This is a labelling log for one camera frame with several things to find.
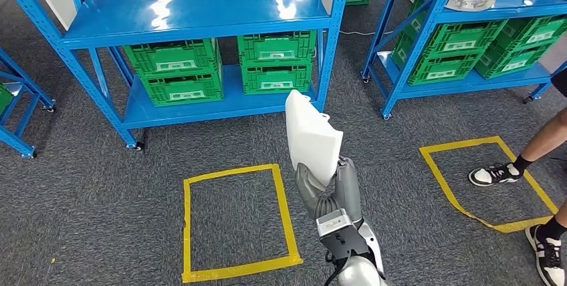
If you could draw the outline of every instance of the shelf caster wheel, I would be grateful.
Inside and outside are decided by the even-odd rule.
[[[26,156],[26,155],[21,155],[22,157],[26,158],[26,159],[34,159],[35,157],[37,157],[37,154],[34,152],[31,153],[31,156]]]
[[[532,96],[526,97],[523,101],[524,104],[529,104],[530,102],[534,101],[535,98]]]
[[[143,142],[137,142],[136,146],[131,149],[135,151],[142,151],[144,148],[146,148],[146,145]]]

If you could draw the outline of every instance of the robotic hand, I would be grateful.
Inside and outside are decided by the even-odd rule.
[[[286,100],[286,128],[296,184],[328,250],[326,260],[335,266],[325,286],[336,277],[341,286],[388,286],[378,241],[362,218],[354,163],[339,156],[342,132],[333,129],[328,119],[308,97],[291,91]],[[323,197],[331,182],[334,192]]]

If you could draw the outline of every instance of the blue shelf board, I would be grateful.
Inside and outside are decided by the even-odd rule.
[[[85,0],[70,49],[329,28],[321,0]]]
[[[489,21],[514,17],[536,17],[567,13],[567,0],[496,0],[492,8],[478,12],[455,11],[444,8],[438,23]]]
[[[391,52],[378,52],[378,60],[386,71],[386,74],[392,83],[395,83],[400,75],[400,69],[392,61]],[[481,77],[476,70],[472,69],[467,77],[462,80],[438,82],[434,84],[422,84],[410,86],[404,84],[398,98],[409,99],[427,96],[438,96],[442,94],[460,94],[464,92],[474,92],[481,90],[504,89],[519,86],[528,86],[532,84],[545,84],[550,81],[549,72],[536,63],[529,69],[508,74],[506,76],[496,77],[490,80]]]
[[[283,112],[286,108],[288,94],[245,95],[238,65],[226,65],[223,68],[223,90],[222,101],[156,107],[136,76],[126,105],[124,125],[130,129],[146,128]],[[312,89],[304,94],[316,97]]]

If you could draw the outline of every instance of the yellow tape square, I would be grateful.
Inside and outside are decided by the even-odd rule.
[[[443,190],[443,193],[445,193],[445,196],[447,197],[447,199],[449,199],[449,202],[458,211],[462,212],[464,215],[469,216],[473,219],[476,219],[476,220],[480,221],[481,223],[483,223],[484,225],[486,225],[490,228],[496,229],[497,231],[500,231],[502,233],[512,233],[514,231],[520,231],[520,230],[522,230],[526,227],[530,227],[530,226],[533,226],[533,225],[536,225],[536,224],[546,223],[551,218],[551,216],[528,219],[528,220],[524,220],[524,221],[516,221],[516,222],[513,222],[513,223],[493,225],[493,224],[485,221],[484,219],[481,219],[481,218],[475,216],[474,214],[466,211],[459,204],[459,202],[455,198],[455,195],[453,194],[453,191],[451,191],[451,189],[449,188],[447,181],[445,181],[445,179],[443,178],[441,171],[439,171],[439,168],[437,167],[437,165],[433,161],[433,158],[431,158],[431,154],[434,153],[434,152],[440,152],[440,151],[445,151],[445,150],[452,150],[452,149],[458,149],[458,148],[478,146],[480,144],[497,144],[504,151],[504,153],[506,153],[506,155],[508,155],[510,160],[514,161],[516,159],[516,155],[510,150],[510,148],[508,148],[508,146],[506,146],[504,141],[499,136],[480,138],[480,139],[472,139],[472,140],[464,140],[464,141],[458,141],[458,142],[449,142],[449,143],[446,143],[446,144],[438,144],[438,145],[434,145],[434,146],[427,146],[427,147],[419,148],[419,152],[421,152],[421,155],[425,159],[425,162],[427,162],[427,164],[429,165],[429,168],[431,168],[431,171],[433,172],[433,176],[435,176],[435,179],[437,179],[439,186],[441,186],[441,190]],[[544,202],[544,204],[546,204],[546,206],[550,209],[550,211],[552,213],[556,213],[557,210],[558,210],[557,207],[551,201],[549,196],[544,192],[542,187],[536,182],[536,179],[534,179],[534,177],[528,171],[524,172],[524,178],[526,178],[526,180],[530,183],[532,188],[536,191],[538,196],[542,199],[542,201]]]
[[[189,186],[195,182],[206,179],[220,178],[232,174],[243,174],[245,172],[255,172],[262,170],[270,170],[273,183],[275,186],[275,194],[277,196],[277,203],[279,206],[279,215],[283,225],[283,235],[286,237],[286,244],[288,246],[288,255],[268,261],[260,261],[245,265],[206,269],[202,271],[191,271],[191,191]],[[185,227],[183,229],[183,273],[181,279],[183,283],[190,283],[196,281],[210,281],[216,279],[232,278],[250,274],[261,273],[263,271],[271,271],[293,265],[303,263],[298,252],[296,245],[296,238],[290,218],[290,211],[288,209],[288,202],[286,200],[286,192],[284,190],[284,182],[281,180],[279,166],[277,164],[262,164],[260,166],[251,166],[244,168],[236,168],[231,170],[224,170],[213,172],[210,174],[202,174],[200,176],[185,179],[183,181],[183,190],[185,192]]]

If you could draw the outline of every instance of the sneaker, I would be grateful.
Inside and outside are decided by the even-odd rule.
[[[469,174],[469,180],[475,186],[486,187],[501,182],[516,182],[522,175],[510,162],[508,164],[495,164],[488,168],[475,169]]]
[[[564,286],[565,270],[561,264],[561,241],[546,238],[541,242],[536,237],[541,225],[525,229],[526,237],[536,252],[538,273],[547,286]]]

